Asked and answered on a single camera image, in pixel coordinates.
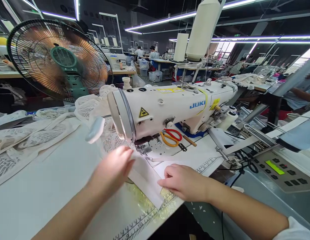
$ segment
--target warning label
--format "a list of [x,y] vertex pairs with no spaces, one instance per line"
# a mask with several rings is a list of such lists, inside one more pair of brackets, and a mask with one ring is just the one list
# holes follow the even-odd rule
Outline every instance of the warning label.
[[219,103],[219,101],[220,101],[220,98],[215,99],[214,102],[213,102],[213,104],[212,104],[212,106],[211,106],[211,108],[210,108],[209,110],[214,110],[214,108],[217,106],[217,104]]
[[141,111],[139,113],[139,117],[145,117],[145,116],[148,116],[148,115],[149,115],[149,113],[146,112],[145,109],[141,108]]
[[181,88],[164,88],[164,89],[157,89],[161,93],[175,93],[175,92],[183,92],[184,90]]

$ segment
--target control panel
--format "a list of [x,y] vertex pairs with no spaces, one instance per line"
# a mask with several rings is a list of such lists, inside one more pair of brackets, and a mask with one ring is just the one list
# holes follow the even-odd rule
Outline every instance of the control panel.
[[284,192],[310,191],[310,177],[278,154],[269,151],[257,156],[253,161]]

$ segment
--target juki logo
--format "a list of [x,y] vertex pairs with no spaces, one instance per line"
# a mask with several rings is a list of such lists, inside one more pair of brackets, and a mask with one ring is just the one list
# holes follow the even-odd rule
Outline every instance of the juki logo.
[[201,102],[197,102],[197,103],[193,103],[192,106],[189,106],[189,109],[195,108],[195,107],[199,107],[202,105],[206,104],[206,100],[205,101],[201,101]]

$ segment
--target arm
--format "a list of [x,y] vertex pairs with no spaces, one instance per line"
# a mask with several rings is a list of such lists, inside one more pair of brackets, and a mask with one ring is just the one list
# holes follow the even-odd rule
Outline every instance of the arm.
[[287,217],[257,200],[207,178],[190,167],[172,164],[158,181],[185,201],[207,202],[226,213],[250,238],[273,239],[289,228]]
[[79,239],[100,207],[123,185],[133,166],[127,146],[110,152],[79,191],[32,240]]
[[306,93],[298,88],[292,88],[290,91],[293,92],[297,97],[301,98],[302,100],[310,102],[310,93]]

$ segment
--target blue machine base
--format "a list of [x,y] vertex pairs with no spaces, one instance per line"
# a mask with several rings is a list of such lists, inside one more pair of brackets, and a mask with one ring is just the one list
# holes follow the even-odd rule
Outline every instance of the blue machine base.
[[183,134],[185,134],[187,137],[190,137],[190,138],[204,137],[204,134],[207,132],[207,130],[206,130],[206,131],[204,131],[204,132],[199,132],[199,133],[197,133],[197,134],[190,134],[189,132],[184,132],[184,131],[181,129],[182,126],[181,126],[180,123],[176,123],[175,126],[176,126]]

